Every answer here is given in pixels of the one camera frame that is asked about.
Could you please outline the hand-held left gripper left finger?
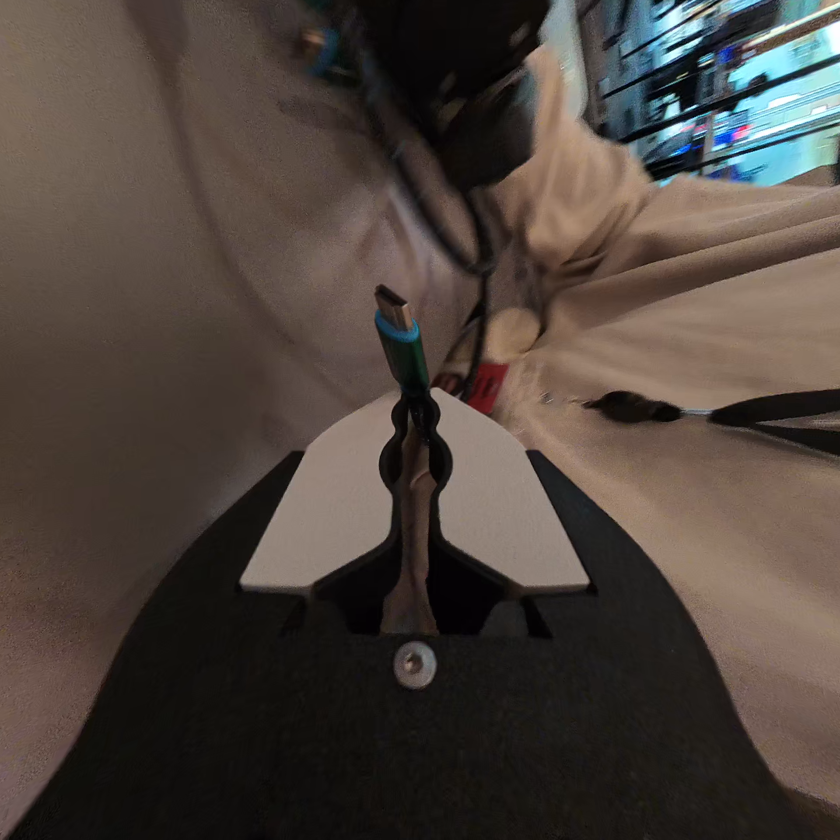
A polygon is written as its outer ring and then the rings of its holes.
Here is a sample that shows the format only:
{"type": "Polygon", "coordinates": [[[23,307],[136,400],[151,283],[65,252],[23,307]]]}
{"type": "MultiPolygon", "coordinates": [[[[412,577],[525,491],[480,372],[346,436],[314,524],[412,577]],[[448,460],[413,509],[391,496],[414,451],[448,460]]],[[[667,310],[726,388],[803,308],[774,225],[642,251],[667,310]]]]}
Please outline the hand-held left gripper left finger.
{"type": "Polygon", "coordinates": [[[403,568],[405,420],[390,392],[312,441],[241,574],[242,591],[328,603],[352,634],[380,634],[403,568]]]}

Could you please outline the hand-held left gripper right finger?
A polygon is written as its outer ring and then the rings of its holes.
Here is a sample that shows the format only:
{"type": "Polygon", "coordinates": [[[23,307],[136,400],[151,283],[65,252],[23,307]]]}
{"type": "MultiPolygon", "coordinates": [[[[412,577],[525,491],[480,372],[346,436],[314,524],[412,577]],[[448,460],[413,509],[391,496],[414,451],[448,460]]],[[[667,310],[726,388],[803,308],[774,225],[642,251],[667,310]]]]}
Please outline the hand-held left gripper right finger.
{"type": "Polygon", "coordinates": [[[586,592],[591,579],[527,449],[434,388],[427,598],[441,635],[478,635],[494,608],[586,592]]]}

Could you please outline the black braided cable blue plugs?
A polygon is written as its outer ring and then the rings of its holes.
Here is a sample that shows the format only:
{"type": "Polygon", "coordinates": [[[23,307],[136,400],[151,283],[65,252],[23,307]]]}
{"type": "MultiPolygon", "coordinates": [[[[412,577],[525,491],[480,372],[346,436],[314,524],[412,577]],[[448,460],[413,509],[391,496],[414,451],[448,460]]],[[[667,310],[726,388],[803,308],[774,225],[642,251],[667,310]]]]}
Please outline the black braided cable blue plugs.
{"type": "Polygon", "coordinates": [[[417,434],[425,445],[431,442],[432,410],[430,380],[421,330],[408,302],[385,285],[374,289],[374,324],[392,373],[407,399],[417,434]]]}

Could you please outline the person's beige hoodie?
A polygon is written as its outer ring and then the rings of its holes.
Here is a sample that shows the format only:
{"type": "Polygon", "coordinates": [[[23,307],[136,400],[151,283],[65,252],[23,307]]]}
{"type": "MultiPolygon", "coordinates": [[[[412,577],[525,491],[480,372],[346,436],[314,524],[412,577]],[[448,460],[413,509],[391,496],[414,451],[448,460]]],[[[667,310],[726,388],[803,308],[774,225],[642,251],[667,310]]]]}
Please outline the person's beige hoodie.
{"type": "Polygon", "coordinates": [[[547,311],[493,418],[656,562],[773,773],[838,813],[838,458],[583,407],[838,387],[838,188],[614,180],[598,195],[520,173],[495,198],[543,269],[547,311]]]}

